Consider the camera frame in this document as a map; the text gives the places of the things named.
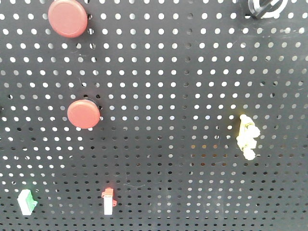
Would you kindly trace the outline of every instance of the black pegboard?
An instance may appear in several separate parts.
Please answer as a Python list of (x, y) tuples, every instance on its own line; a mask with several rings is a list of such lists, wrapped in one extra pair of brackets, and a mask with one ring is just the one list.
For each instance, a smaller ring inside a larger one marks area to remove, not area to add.
[[(307, 228), (307, 1), (253, 20), (234, 0), (80, 0), (75, 39), (51, 2), (0, 0), (1, 230)], [(84, 97), (102, 121), (78, 130), (66, 110)], [(249, 162), (242, 113), (261, 129)]]

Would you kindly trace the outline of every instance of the red cap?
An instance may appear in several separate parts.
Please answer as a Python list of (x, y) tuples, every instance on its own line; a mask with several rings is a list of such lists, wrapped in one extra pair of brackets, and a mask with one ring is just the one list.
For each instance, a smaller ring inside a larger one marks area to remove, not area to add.
[(100, 121), (100, 111), (90, 100), (78, 100), (67, 109), (68, 120), (76, 127), (92, 128)]
[(80, 36), (88, 24), (86, 11), (76, 0), (53, 1), (48, 10), (48, 19), (54, 31), (67, 38)]

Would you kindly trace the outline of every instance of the yellow plastic clip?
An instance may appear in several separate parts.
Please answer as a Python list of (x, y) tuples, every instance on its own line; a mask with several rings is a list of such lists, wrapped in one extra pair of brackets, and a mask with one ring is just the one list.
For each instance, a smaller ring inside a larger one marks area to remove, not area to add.
[(252, 150), (257, 146), (257, 141), (254, 139), (260, 136), (260, 129), (258, 129), (253, 120), (246, 116), (241, 115), (241, 125), (239, 136), (236, 138), (239, 148), (242, 150), (244, 157), (247, 160), (253, 160), (256, 153)]

